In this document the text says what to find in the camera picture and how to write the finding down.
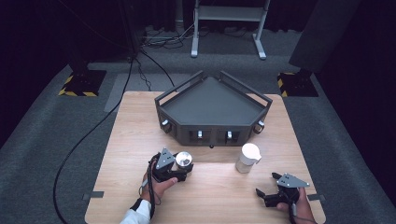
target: wrist strap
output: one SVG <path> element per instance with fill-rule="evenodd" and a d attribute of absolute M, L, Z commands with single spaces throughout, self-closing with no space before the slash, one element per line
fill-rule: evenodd
<path fill-rule="evenodd" d="M 137 199 L 136 202 L 134 203 L 134 205 L 133 205 L 130 209 L 136 211 L 137 208 L 139 208 L 140 203 L 142 202 L 142 200 L 143 200 L 143 199 L 141 199 L 141 198 Z"/>

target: metal bracket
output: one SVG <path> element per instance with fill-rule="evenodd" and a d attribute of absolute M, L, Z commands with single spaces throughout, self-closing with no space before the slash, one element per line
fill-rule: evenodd
<path fill-rule="evenodd" d="M 163 148 L 163 152 L 161 153 L 160 158 L 157 161 L 157 166 L 156 169 L 159 170 L 172 162 L 175 162 L 175 157 L 172 155 L 172 153 L 166 148 Z"/>
<path fill-rule="evenodd" d="M 306 188 L 310 185 L 290 174 L 283 174 L 276 183 L 285 188 Z"/>

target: black cord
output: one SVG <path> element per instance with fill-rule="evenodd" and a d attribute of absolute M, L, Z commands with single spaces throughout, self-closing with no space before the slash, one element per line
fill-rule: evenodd
<path fill-rule="evenodd" d="M 204 35 L 198 34 L 198 36 L 200 36 L 200 37 L 206 37 L 206 36 L 210 33 L 210 29 L 209 29 L 208 27 L 202 27 L 202 28 L 200 29 L 200 31 L 203 31 L 203 30 L 205 30 L 205 29 L 207 29 L 206 34 L 204 34 Z"/>
<path fill-rule="evenodd" d="M 130 66 L 130 68 L 129 68 L 129 75 L 128 75 L 128 78 L 127 78 L 127 80 L 126 80 L 126 82 L 125 82 L 125 85 L 124 85 L 124 88 L 123 88 L 122 92 L 125 92 L 126 86 L 127 86 L 128 82 L 129 82 L 129 79 L 130 79 L 130 77 L 131 77 L 133 62 L 134 62 L 134 61 L 131 61 L 131 66 Z M 64 158 L 64 161 L 62 162 L 61 166 L 59 167 L 58 173 L 56 174 L 55 181 L 54 181 L 54 183 L 53 183 L 53 188 L 52 188 L 52 200 L 53 200 L 53 205 L 54 205 L 54 207 L 55 207 L 56 214 L 58 215 L 58 218 L 62 221 L 62 223 L 65 223 L 65 224 L 66 224 L 67 222 L 66 222 L 66 220 L 64 220 L 64 217 L 62 216 L 61 211 L 59 210 L 58 204 L 57 204 L 57 202 L 56 202 L 56 187 L 57 187 L 57 185 L 58 185 L 58 179 L 59 179 L 59 176 L 61 175 L 61 171 L 62 171 L 62 169 L 64 168 L 64 165 L 66 164 L 66 162 L 67 162 L 67 160 L 69 159 L 70 155 L 76 150 L 76 148 L 79 146 L 79 144 L 81 144 L 81 142 L 82 142 L 88 135 L 90 135 L 99 125 L 101 125 L 101 124 L 111 115 L 111 113 L 120 105 L 121 100 L 122 100 L 122 96 L 121 96 L 119 102 L 114 106 L 114 108 L 111 109 L 111 111 L 108 112 L 107 115 L 105 115 L 105 117 L 99 121 L 99 123 L 97 123 L 90 131 L 88 131 L 88 132 L 87 132 L 87 133 L 86 133 L 86 134 L 85 134 L 85 135 L 73 146 L 73 148 L 69 151 L 69 153 L 67 154 L 67 156 Z"/>
<path fill-rule="evenodd" d="M 166 43 L 166 41 L 155 41 L 155 42 L 151 42 L 151 40 L 154 38 L 154 37 L 156 37 L 157 35 L 160 35 L 161 33 L 163 33 L 163 28 L 162 29 L 160 29 L 159 31 L 157 31 L 158 33 L 157 34 L 155 34 L 155 35 L 152 35 L 152 36 L 149 36 L 149 32 L 147 32 L 147 38 L 146 38 L 146 41 L 145 41 L 145 43 L 142 45 L 142 46 L 148 46 L 148 47 L 151 47 L 151 48 L 161 48 L 165 43 Z"/>
<path fill-rule="evenodd" d="M 149 211 L 150 218 L 154 216 L 155 212 L 155 196 L 154 196 L 154 188 L 152 187 L 152 179 L 151 179 L 151 165 L 154 162 L 154 158 L 157 157 L 153 156 L 151 160 L 148 162 L 148 193 L 149 193 L 149 200 L 151 203 L 151 209 Z"/>
<path fill-rule="evenodd" d="M 174 84 L 172 78 L 169 77 L 169 74 L 165 71 L 165 69 L 163 69 L 162 66 L 160 66 L 157 62 L 155 62 L 154 59 L 152 59 L 150 56 L 148 56 L 147 53 L 146 53 L 145 51 L 143 51 L 143 50 L 141 49 L 140 52 L 142 52 L 144 55 L 146 55 L 146 57 L 150 58 L 154 63 L 156 63 L 156 64 L 165 72 L 165 74 L 168 76 L 169 80 L 170 80 L 171 83 L 172 83 L 172 86 L 175 87 L 175 84 Z"/>
<path fill-rule="evenodd" d="M 241 35 L 230 35 L 230 34 L 237 33 L 238 30 L 233 31 L 233 32 L 224 32 L 224 34 L 227 35 L 227 36 L 232 36 L 232 37 L 242 37 L 242 36 L 244 36 L 247 33 L 248 29 L 247 28 L 243 28 L 243 30 L 244 30 L 244 32 Z"/>
<path fill-rule="evenodd" d="M 156 158 L 156 157 L 159 157 L 159 155 L 157 154 L 157 156 L 154 156 L 152 159 L 151 159 L 151 162 L 149 161 L 148 162 L 148 165 L 150 166 L 151 164 L 152 164 L 152 162 L 154 161 L 154 158 Z M 145 184 L 145 185 L 143 185 L 143 183 L 142 183 L 142 186 L 140 186 L 140 188 L 139 188 L 139 190 L 137 191 L 138 193 L 139 193 L 139 196 L 142 196 L 142 193 L 143 193 L 143 188 L 147 185 L 147 183 Z M 160 195 L 158 195 L 157 194 L 157 192 L 155 192 L 155 191 L 153 191 L 154 192 L 154 194 L 155 194 L 155 196 L 157 196 L 157 198 L 158 198 L 158 203 L 155 203 L 156 205 L 161 205 L 161 197 L 160 197 Z"/>
<path fill-rule="evenodd" d="M 82 24 L 84 24 L 84 26 L 86 26 L 86 27 L 87 27 L 89 30 L 91 30 L 94 34 L 96 34 L 96 35 L 98 35 L 99 37 L 101 37 L 102 39 L 104 39 L 106 42 L 108 42 L 108 43 L 110 43 L 110 44 L 112 44 L 112 45 L 114 45 L 114 46 L 117 46 L 117 47 L 119 47 L 119 48 L 122 48 L 122 49 L 131 50 L 130 48 L 125 47 L 125 46 L 123 46 L 123 45 L 120 45 L 120 44 L 118 44 L 118 43 L 116 43 L 116 42 L 114 42 L 114 41 L 108 39 L 107 37 L 105 37 L 105 36 L 99 34 L 96 30 L 94 30 L 87 22 L 85 22 L 75 11 L 73 11 L 73 9 L 71 9 L 71 8 L 70 8 L 67 4 L 65 4 L 62 0 L 58 0 L 58 2 L 59 2 L 61 5 L 63 5 L 65 8 L 67 8 L 67 10 L 69 10 L 70 13 L 72 13 L 79 21 L 81 21 Z"/>
<path fill-rule="evenodd" d="M 139 64 L 139 66 L 137 67 L 137 70 L 139 71 L 140 74 L 140 78 L 146 82 L 146 86 L 148 86 L 148 91 L 151 91 L 151 82 L 148 81 L 148 79 L 146 78 L 145 74 L 142 71 L 142 64 L 137 60 L 137 58 L 135 59 L 137 61 L 137 63 Z"/>
<path fill-rule="evenodd" d="M 177 36 L 172 36 L 172 37 L 159 37 L 163 38 L 164 40 L 159 40 L 159 41 L 154 41 L 150 42 L 150 39 L 154 38 L 156 35 L 162 33 L 163 31 L 160 31 L 156 35 L 153 36 L 148 36 L 148 41 L 145 41 L 144 44 L 141 45 L 141 47 L 148 47 L 148 48 L 153 48 L 153 49 L 160 49 L 160 48 L 165 48 L 165 49 L 178 49 L 182 48 L 184 46 L 183 41 L 187 38 L 190 38 L 191 36 L 189 33 L 191 32 L 191 28 L 193 27 L 193 24 L 185 30 L 185 32 L 181 35 L 178 30 L 176 29 Z"/>

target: human hand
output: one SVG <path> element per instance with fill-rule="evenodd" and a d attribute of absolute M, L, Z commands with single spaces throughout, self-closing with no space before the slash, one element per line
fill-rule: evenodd
<path fill-rule="evenodd" d="M 143 176 L 143 182 L 147 179 L 148 179 L 148 174 L 146 172 L 145 175 Z M 159 183 L 152 177 L 151 183 L 152 183 L 152 189 L 154 190 L 154 194 L 155 194 L 155 196 L 154 196 L 155 203 L 158 204 L 158 203 L 161 203 L 161 198 L 163 197 L 165 191 L 177 183 L 177 178 L 172 177 L 166 181 Z M 140 198 L 150 202 L 149 184 L 146 184 L 146 186 L 143 187 L 142 194 L 140 195 Z"/>
<path fill-rule="evenodd" d="M 306 198 L 305 188 L 299 188 L 300 197 L 296 203 L 297 216 L 294 221 L 297 224 L 312 224 L 317 223 L 312 214 L 311 205 Z M 286 203 L 278 203 L 276 208 L 283 212 L 289 212 L 289 206 Z"/>

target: wooden table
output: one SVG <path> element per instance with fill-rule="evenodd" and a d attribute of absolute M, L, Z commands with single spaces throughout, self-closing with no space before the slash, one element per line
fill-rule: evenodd
<path fill-rule="evenodd" d="M 167 147 L 171 153 L 188 151 L 194 167 L 185 182 L 165 192 L 151 223 L 289 223 L 288 214 L 267 208 L 255 188 L 276 194 L 271 173 L 290 173 L 310 183 L 307 194 L 316 194 L 302 151 L 279 95 L 267 95 L 273 103 L 265 129 L 248 140 L 261 151 L 262 160 L 250 173 L 240 174 L 235 162 L 241 147 L 183 147 L 160 129 L 154 98 L 161 92 L 127 91 L 110 135 L 91 198 L 88 223 L 120 223 L 139 197 L 149 159 Z M 310 202 L 315 219 L 326 219 L 320 201 Z"/>

